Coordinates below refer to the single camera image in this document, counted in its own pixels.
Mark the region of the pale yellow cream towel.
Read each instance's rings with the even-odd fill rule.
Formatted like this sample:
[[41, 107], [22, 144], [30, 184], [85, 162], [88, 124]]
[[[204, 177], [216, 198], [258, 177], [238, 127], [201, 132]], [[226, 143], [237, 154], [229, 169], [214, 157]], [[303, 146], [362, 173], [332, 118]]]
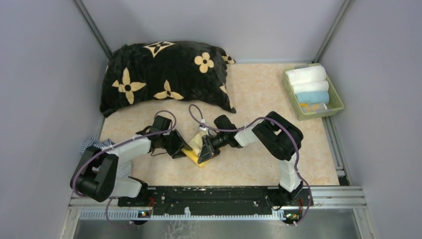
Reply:
[[204, 131], [199, 132], [196, 136], [194, 136], [191, 141], [188, 143], [188, 146], [191, 149], [182, 148], [182, 152], [191, 160], [193, 161], [198, 167], [204, 167], [208, 164], [207, 162], [198, 163], [199, 155], [203, 146], [202, 137], [205, 136], [206, 133]]

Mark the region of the yellow grey towel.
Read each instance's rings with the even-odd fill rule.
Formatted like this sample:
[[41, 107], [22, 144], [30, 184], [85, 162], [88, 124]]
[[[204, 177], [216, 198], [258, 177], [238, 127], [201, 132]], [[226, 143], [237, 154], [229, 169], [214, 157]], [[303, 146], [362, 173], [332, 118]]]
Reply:
[[304, 114], [321, 114], [328, 111], [328, 107], [325, 103], [316, 103], [316, 104], [305, 104], [300, 103], [301, 111]]

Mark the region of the light blue towel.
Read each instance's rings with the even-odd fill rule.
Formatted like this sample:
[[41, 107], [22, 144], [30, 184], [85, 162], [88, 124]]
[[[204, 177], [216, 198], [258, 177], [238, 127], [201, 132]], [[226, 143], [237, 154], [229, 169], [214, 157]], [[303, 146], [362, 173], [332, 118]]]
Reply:
[[329, 93], [325, 91], [302, 92], [296, 94], [296, 98], [301, 104], [329, 103]]

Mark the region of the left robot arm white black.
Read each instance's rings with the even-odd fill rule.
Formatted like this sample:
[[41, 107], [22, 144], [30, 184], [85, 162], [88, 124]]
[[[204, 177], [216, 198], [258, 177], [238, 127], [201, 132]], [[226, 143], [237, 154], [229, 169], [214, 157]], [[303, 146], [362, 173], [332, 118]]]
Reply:
[[109, 198], [129, 198], [143, 206], [149, 200], [147, 184], [130, 175], [127, 167], [141, 155], [163, 149], [171, 158], [185, 157], [191, 147], [175, 129], [176, 120], [156, 115], [152, 125], [130, 139], [105, 147], [89, 146], [75, 169], [70, 187], [78, 196], [97, 202]]

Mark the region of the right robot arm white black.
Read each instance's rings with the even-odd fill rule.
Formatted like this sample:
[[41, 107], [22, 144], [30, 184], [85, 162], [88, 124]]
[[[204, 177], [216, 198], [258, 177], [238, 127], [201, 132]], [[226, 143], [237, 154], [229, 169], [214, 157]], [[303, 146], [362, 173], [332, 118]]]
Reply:
[[207, 130], [214, 130], [216, 134], [207, 133], [202, 137], [197, 164], [217, 157], [220, 149], [227, 145], [232, 148], [244, 148], [260, 142], [280, 161], [281, 201], [286, 205], [293, 205], [298, 201], [304, 180], [298, 176], [297, 161], [304, 135], [296, 126], [274, 111], [241, 128], [237, 128], [226, 115], [217, 117], [214, 124], [216, 128], [207, 127]]

